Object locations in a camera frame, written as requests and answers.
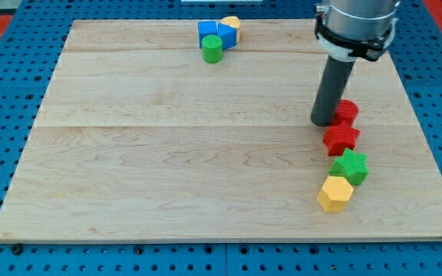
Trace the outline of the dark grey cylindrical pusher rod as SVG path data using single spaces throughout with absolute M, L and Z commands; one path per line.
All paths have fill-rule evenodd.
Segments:
M 311 121 L 316 126 L 332 124 L 354 64 L 328 56 L 311 112 Z

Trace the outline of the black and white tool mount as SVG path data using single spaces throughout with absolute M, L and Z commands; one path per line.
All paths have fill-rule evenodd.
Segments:
M 338 61 L 377 61 L 396 33 L 397 3 L 317 3 L 315 36 Z

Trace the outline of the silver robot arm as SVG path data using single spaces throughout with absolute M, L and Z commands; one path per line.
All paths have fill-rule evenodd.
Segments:
M 377 61 L 396 32 L 395 0 L 326 0 L 315 5 L 315 37 L 328 58 L 311 121 L 331 125 L 357 59 Z

